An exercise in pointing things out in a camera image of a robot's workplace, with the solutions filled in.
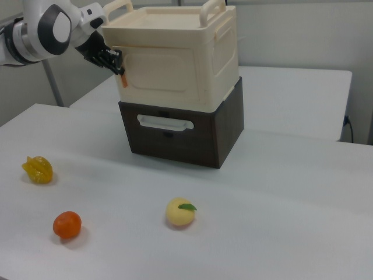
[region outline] metal pole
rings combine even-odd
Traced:
[[[45,74],[47,74],[49,84],[51,85],[51,89],[54,95],[54,99],[56,100],[57,106],[64,107],[64,101],[62,100],[61,94],[59,93],[56,80],[53,76],[51,65],[49,64],[49,61],[47,59],[43,60],[42,63],[45,70]]]

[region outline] green leaf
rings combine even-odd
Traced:
[[[197,211],[197,208],[195,208],[194,205],[189,203],[179,205],[179,209]]]

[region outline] cream plastic box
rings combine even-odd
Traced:
[[[224,0],[202,7],[145,7],[116,0],[104,10],[106,44],[122,51],[122,102],[211,113],[239,80],[236,10]]]

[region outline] storage box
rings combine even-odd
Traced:
[[[202,7],[132,9],[103,26],[106,44],[122,51],[121,101],[211,113],[238,82],[236,11],[224,0]]]
[[[124,5],[103,34],[123,55],[116,79],[131,151],[220,168],[244,129],[235,7],[104,9]]]
[[[119,102],[133,153],[220,168],[244,129],[242,79],[215,112]]]

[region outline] dark brown box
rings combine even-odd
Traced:
[[[119,102],[133,153],[220,168],[244,129],[242,78],[213,113]],[[138,115],[189,120],[193,129],[143,127]]]

